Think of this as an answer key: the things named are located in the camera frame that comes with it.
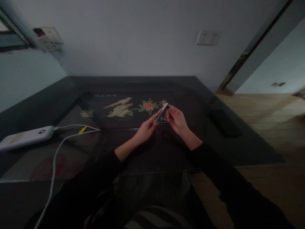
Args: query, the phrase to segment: white cable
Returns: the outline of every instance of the white cable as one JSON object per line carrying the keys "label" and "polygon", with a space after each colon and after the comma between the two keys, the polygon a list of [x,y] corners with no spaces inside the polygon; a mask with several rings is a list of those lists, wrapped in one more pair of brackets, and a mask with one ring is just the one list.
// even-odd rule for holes
{"label": "white cable", "polygon": [[56,150],[56,152],[55,152],[55,155],[54,155],[54,157],[53,157],[53,175],[52,175],[52,181],[51,181],[51,188],[50,188],[49,199],[48,199],[48,201],[47,201],[47,203],[46,203],[46,205],[45,205],[45,207],[44,207],[44,210],[42,211],[42,213],[41,213],[41,215],[40,215],[40,217],[39,217],[39,219],[38,219],[38,221],[37,221],[37,223],[36,223],[34,229],[37,229],[37,228],[39,227],[39,224],[41,223],[41,220],[42,220],[42,218],[44,217],[45,211],[46,211],[46,209],[47,209],[47,207],[48,207],[48,205],[49,205],[49,203],[50,203],[50,201],[51,201],[51,199],[52,199],[52,195],[53,195],[53,186],[54,186],[54,181],[55,181],[56,156],[57,156],[57,153],[58,153],[58,151],[59,151],[59,148],[60,148],[61,145],[64,143],[64,141],[65,141],[66,139],[68,139],[68,138],[71,138],[71,137],[74,137],[74,136],[78,136],[78,135],[87,134],[87,133],[97,132],[97,131],[99,131],[99,130],[92,130],[92,131],[84,132],[84,133],[81,133],[81,134],[71,135],[71,136],[69,136],[69,137],[64,138],[64,139],[61,141],[61,143],[59,144],[59,146],[58,146],[58,148],[57,148],[57,150]]}
{"label": "white cable", "polygon": [[56,129],[61,129],[61,128],[69,127],[69,126],[87,126],[87,125],[73,124],[73,125],[68,125],[68,126],[64,126],[64,127],[55,127],[55,128],[56,128]]}

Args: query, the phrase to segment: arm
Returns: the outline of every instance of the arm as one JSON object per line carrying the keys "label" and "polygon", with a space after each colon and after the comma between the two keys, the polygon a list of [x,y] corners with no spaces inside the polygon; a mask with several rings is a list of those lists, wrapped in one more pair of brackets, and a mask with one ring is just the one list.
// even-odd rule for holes
{"label": "arm", "polygon": [[235,225],[247,228],[250,222],[256,222],[293,228],[274,203],[263,197],[236,168],[189,130],[180,110],[171,107],[166,112],[166,119],[190,149],[193,163],[203,170],[220,191],[220,198],[227,204]]}
{"label": "arm", "polygon": [[[51,200],[39,228],[83,228],[84,219],[91,214],[97,195],[109,188],[120,172],[121,163],[158,127],[159,123],[153,124],[153,120],[160,112],[145,121],[132,139],[65,182]],[[34,228],[41,212],[32,216],[24,228]]]}

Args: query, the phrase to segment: wall outlet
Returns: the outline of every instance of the wall outlet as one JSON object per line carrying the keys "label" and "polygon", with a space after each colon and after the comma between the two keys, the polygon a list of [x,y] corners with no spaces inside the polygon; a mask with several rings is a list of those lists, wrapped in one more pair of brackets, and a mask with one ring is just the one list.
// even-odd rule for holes
{"label": "wall outlet", "polygon": [[221,31],[211,31],[211,35],[207,42],[208,45],[216,45],[222,32]]}
{"label": "wall outlet", "polygon": [[46,52],[52,52],[59,49],[59,47],[46,36],[38,38],[37,43],[39,48]]}
{"label": "wall outlet", "polygon": [[211,31],[201,30],[196,42],[196,45],[207,45]]}
{"label": "wall outlet", "polygon": [[45,33],[45,36],[47,36],[50,39],[50,41],[52,41],[53,43],[55,44],[64,43],[54,27],[41,27],[41,29]]}

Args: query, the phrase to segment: white power bank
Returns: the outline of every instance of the white power bank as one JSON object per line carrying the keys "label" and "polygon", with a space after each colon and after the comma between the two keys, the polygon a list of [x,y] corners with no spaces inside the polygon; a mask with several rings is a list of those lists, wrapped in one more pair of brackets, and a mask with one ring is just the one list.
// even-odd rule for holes
{"label": "white power bank", "polygon": [[0,143],[0,152],[20,148],[26,145],[49,140],[53,135],[54,126],[42,127],[5,137]]}

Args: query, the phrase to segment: black sleeve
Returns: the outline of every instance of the black sleeve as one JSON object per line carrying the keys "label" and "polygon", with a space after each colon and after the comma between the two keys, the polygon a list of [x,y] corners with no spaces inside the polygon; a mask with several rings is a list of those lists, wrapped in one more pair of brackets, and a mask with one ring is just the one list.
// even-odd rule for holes
{"label": "black sleeve", "polygon": [[[91,214],[95,198],[111,185],[120,172],[121,163],[110,151],[89,169],[65,182],[51,200],[39,228],[84,228],[84,220]],[[24,228],[34,228],[42,210]]]}
{"label": "black sleeve", "polygon": [[269,228],[294,228],[278,206],[263,197],[236,168],[208,145],[203,143],[190,154],[194,163],[220,191],[220,199],[226,203],[235,226],[252,228],[254,225],[266,225]]}

